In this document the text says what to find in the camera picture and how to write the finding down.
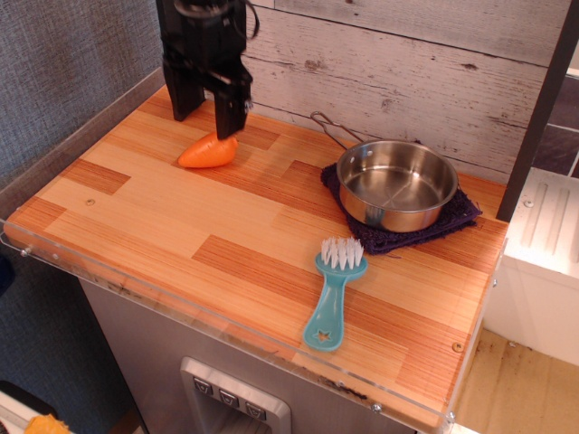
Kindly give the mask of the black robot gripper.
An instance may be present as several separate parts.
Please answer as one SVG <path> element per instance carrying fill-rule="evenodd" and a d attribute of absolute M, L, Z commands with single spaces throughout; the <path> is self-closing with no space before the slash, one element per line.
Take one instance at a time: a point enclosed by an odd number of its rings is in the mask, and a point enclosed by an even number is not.
<path fill-rule="evenodd" d="M 219 140 L 243 130 L 251 105 L 252 76 L 241 56 L 253 37 L 247 34 L 244 11 L 177 11 L 181 18 L 183 54 L 194 70 L 163 66 L 174 119 L 185 120 L 214 95 Z"/>

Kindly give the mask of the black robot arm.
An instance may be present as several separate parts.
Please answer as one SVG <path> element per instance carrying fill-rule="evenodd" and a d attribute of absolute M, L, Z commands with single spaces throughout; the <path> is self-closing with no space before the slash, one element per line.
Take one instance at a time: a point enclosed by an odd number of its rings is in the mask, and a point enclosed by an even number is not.
<path fill-rule="evenodd" d="M 185 120 L 214 96 L 220 140 L 244 129 L 252 76 L 241 56 L 260 30 L 250 1 L 158 1 L 163 72 L 174 118 Z"/>

